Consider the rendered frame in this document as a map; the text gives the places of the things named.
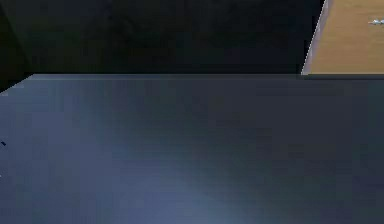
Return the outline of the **dark blue-grey cabinet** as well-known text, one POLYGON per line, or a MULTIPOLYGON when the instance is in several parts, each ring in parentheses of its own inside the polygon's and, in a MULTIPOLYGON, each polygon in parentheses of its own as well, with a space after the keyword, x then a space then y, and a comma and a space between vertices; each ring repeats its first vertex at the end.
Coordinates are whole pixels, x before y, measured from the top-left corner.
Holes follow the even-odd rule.
POLYGON ((0 94, 0 224, 384 224, 384 82, 34 75, 0 94))

